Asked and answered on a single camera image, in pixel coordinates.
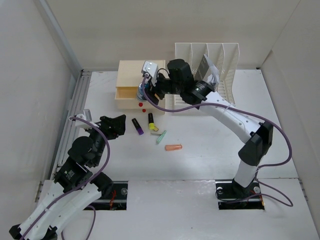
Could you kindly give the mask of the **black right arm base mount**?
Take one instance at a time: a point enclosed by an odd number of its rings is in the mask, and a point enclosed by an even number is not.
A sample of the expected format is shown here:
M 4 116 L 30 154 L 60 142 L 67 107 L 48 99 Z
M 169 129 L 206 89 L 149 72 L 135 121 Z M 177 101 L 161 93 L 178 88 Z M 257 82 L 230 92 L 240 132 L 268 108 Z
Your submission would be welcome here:
M 215 181 L 219 210 L 264 210 L 260 184 L 252 181 L 243 188 L 232 179 Z

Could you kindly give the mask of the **grey setup guide booklet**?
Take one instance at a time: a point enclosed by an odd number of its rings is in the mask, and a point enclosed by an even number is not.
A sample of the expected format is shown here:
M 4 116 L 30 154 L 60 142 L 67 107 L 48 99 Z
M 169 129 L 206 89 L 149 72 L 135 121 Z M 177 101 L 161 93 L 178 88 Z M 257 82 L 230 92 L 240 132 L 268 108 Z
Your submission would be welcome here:
M 195 74 L 196 81 L 204 81 L 213 87 L 217 87 L 220 83 L 220 75 L 218 68 L 210 60 L 210 58 L 204 54 L 201 58 L 200 64 Z

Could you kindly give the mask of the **cream drawer cabinet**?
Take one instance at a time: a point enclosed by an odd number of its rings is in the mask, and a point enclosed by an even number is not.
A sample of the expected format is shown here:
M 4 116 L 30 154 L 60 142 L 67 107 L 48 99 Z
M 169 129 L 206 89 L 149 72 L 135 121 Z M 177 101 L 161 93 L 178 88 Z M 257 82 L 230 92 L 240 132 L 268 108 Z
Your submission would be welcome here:
M 143 81 L 141 70 L 144 62 L 144 60 L 119 61 L 114 98 L 116 106 L 118 109 L 127 112 L 151 112 L 164 115 L 164 111 L 160 111 L 149 102 L 137 98 L 138 86 Z

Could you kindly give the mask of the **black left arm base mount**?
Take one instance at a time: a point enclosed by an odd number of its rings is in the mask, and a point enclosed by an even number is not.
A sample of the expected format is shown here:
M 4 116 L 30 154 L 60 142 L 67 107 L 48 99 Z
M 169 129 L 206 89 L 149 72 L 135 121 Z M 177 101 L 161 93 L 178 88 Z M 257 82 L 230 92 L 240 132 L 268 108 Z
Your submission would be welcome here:
M 111 192 L 90 204 L 96 211 L 125 211 L 127 209 L 128 181 L 114 181 Z

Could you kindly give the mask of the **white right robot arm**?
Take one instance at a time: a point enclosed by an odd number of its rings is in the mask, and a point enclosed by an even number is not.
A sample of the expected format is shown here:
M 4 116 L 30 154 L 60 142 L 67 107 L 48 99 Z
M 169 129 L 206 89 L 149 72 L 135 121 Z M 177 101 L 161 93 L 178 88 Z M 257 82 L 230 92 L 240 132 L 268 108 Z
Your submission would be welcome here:
M 204 71 L 203 76 L 195 77 L 186 61 L 174 59 L 168 62 L 165 77 L 156 63 L 146 60 L 138 96 L 158 106 L 165 95 L 180 95 L 186 104 L 231 130 L 244 144 L 238 152 L 240 163 L 232 179 L 231 197 L 245 198 L 249 196 L 258 165 L 272 145 L 274 126 L 268 120 L 256 121 L 248 113 L 239 112 L 217 92 L 220 76 L 212 61 L 207 60 L 198 69 Z

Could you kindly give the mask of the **blue ink bottle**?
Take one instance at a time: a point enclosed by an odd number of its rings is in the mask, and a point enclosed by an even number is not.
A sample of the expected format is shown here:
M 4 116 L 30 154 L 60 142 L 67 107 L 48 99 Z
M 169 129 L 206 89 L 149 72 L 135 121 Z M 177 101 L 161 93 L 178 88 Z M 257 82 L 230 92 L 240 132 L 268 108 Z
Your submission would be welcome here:
M 140 84 L 138 85 L 136 97 L 137 97 L 137 99 L 138 99 L 139 101 L 141 101 L 141 102 L 146 101 L 146 98 L 144 97 L 143 84 L 142 84 L 142 83 L 140 83 Z

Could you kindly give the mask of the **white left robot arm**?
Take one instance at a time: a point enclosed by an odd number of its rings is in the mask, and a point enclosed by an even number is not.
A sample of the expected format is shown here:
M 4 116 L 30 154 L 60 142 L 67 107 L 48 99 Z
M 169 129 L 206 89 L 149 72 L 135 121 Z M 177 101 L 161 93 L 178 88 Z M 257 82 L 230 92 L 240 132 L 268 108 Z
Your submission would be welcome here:
M 83 114 L 70 117 L 88 136 L 76 138 L 67 152 L 67 160 L 56 172 L 50 188 L 33 213 L 10 228 L 15 240 L 56 240 L 66 225 L 99 198 L 111 195 L 114 182 L 98 167 L 110 140 L 124 135 L 126 115 L 102 116 L 99 122 Z

